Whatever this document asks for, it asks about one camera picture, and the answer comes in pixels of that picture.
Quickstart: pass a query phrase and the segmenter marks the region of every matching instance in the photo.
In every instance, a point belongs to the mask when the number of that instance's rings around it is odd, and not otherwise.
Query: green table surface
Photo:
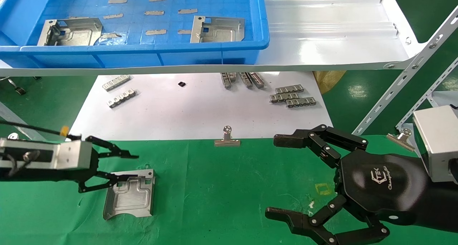
[[[368,152],[412,155],[384,136],[366,138]],[[116,144],[140,158],[102,159],[99,169],[153,168],[154,216],[124,214],[105,221],[105,190],[79,194],[73,182],[3,182],[0,244],[309,245],[310,238],[266,219],[265,208],[312,214],[335,196],[334,170],[308,149],[274,147],[272,139],[246,139],[240,147],[214,147],[211,140]],[[391,235],[381,244],[458,244],[458,235],[450,232],[386,225]],[[365,224],[342,210],[326,227],[336,233]]]

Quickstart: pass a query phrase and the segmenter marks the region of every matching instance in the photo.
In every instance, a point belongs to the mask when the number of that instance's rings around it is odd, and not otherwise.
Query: robotic hand
[[[127,181],[129,177],[136,177],[105,173],[97,168],[100,158],[138,156],[93,136],[87,137],[85,141],[81,137],[72,138],[73,141],[61,144],[0,138],[0,181],[71,180],[77,182],[78,191],[84,193],[108,188]],[[93,144],[107,148],[109,152],[98,153]],[[87,187],[85,182],[94,176],[108,181]]]
[[[327,142],[351,152],[341,158]],[[277,134],[273,144],[308,147],[326,165],[337,169],[337,196],[316,214],[309,217],[273,207],[265,210],[265,217],[286,222],[293,234],[310,237],[319,245],[371,244],[390,234],[380,221],[458,232],[458,185],[433,182],[419,158],[369,154],[366,139],[325,125],[297,129],[293,135]],[[327,231],[324,224],[341,209],[366,222],[368,228],[335,235]]]

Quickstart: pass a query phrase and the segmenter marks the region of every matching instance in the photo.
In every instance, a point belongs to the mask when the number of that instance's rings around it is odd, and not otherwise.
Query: blue plastic tray
[[[180,9],[198,9],[178,14]],[[144,15],[163,10],[164,15]],[[123,13],[121,18],[105,15]],[[245,18],[240,42],[190,43],[195,15]],[[36,46],[45,20],[98,17],[103,33],[121,38],[94,46]],[[147,36],[146,30],[166,29]],[[3,0],[0,4],[0,59],[15,68],[115,68],[187,64],[255,64],[267,48],[269,32],[264,0]]]

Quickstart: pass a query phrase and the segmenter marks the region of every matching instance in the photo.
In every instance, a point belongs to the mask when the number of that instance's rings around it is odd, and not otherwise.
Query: logo on robotic hand
[[[371,171],[372,180],[378,184],[382,184],[388,181],[388,189],[391,190],[393,187],[391,186],[390,171],[388,171],[388,168],[386,168],[386,166],[383,167],[383,170],[379,171],[379,168],[374,168],[374,170]]]

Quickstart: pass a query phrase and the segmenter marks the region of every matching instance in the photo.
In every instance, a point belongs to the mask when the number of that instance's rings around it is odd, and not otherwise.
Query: green floor
[[[412,155],[384,136],[366,138],[368,152]],[[315,245],[284,222],[266,219],[265,208],[314,214],[335,196],[335,170],[308,149],[274,147],[271,139],[248,139],[236,148],[214,147],[211,140],[117,144],[140,158],[103,159],[99,169],[154,168],[153,217],[105,221],[106,192],[79,194],[72,182],[0,182],[0,244]],[[367,227],[345,210],[325,226],[333,233]],[[457,243],[451,232],[386,226],[391,235],[380,245]]]
[[[457,5],[457,0],[397,1],[421,42],[427,41]],[[394,132],[395,124],[457,55],[458,31],[448,38],[365,134]],[[323,96],[334,126],[344,131],[352,131],[400,72],[348,71]],[[20,97],[7,82],[0,82],[0,102],[28,124],[60,129],[63,125],[73,124],[95,77],[44,77],[38,82],[30,77],[13,79],[28,93]],[[458,75],[451,74],[439,89],[458,90]],[[0,127],[0,136],[13,131],[13,128]]]

